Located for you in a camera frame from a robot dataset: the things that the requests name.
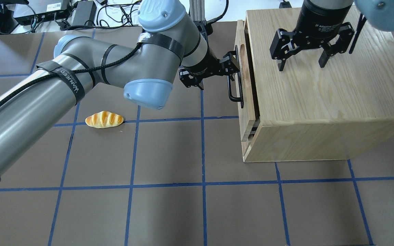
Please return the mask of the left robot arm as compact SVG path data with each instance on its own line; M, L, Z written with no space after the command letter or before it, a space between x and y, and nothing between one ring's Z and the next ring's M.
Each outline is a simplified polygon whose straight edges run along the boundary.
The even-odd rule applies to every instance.
M218 59L178 0L144 0L135 48L91 37L65 35L54 58L0 96L1 176L98 83L123 89L125 99L162 109L177 74L186 86L203 90L202 79L239 72L228 52Z

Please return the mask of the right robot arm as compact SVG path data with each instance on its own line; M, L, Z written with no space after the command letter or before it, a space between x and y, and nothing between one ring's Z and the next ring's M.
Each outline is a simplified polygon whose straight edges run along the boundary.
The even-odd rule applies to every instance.
M394 0L305 0L293 31L278 29L270 46L283 71L286 60L303 50L323 49L319 66L338 53L353 53L369 22L380 31L394 31Z

